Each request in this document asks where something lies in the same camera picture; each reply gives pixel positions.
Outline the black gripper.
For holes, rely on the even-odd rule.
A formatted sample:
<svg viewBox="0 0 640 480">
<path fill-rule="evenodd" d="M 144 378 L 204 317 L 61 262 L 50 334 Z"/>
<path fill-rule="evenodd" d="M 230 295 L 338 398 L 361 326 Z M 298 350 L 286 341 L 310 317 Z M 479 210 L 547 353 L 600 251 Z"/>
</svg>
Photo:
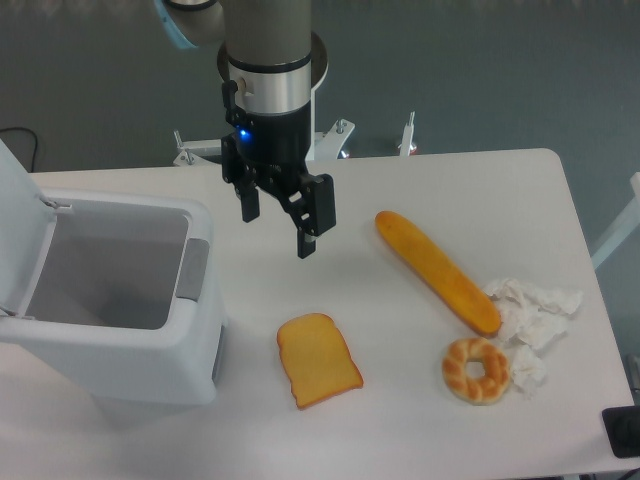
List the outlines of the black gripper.
<svg viewBox="0 0 640 480">
<path fill-rule="evenodd" d="M 278 115 L 251 113 L 236 104 L 238 85 L 222 85 L 225 119 L 234 132 L 221 140 L 223 180 L 234 186 L 244 222 L 259 217 L 257 186 L 274 196 L 297 232 L 297 255 L 305 259 L 316 240 L 335 226 L 335 191 L 328 174 L 307 173 L 311 106 Z"/>
</svg>

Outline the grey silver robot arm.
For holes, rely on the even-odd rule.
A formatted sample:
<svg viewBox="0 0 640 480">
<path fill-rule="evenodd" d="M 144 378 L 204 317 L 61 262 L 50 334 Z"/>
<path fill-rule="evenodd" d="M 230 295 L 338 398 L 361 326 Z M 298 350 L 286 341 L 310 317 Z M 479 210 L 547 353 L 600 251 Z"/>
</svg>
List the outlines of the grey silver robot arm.
<svg viewBox="0 0 640 480">
<path fill-rule="evenodd" d="M 163 1 L 177 37 L 219 42 L 221 91 L 233 133 L 221 140 L 222 177 L 234 186 L 246 222 L 259 194 L 275 198 L 297 230 L 306 258 L 336 224 L 334 182 L 313 175 L 312 7 L 308 1 Z"/>
</svg>

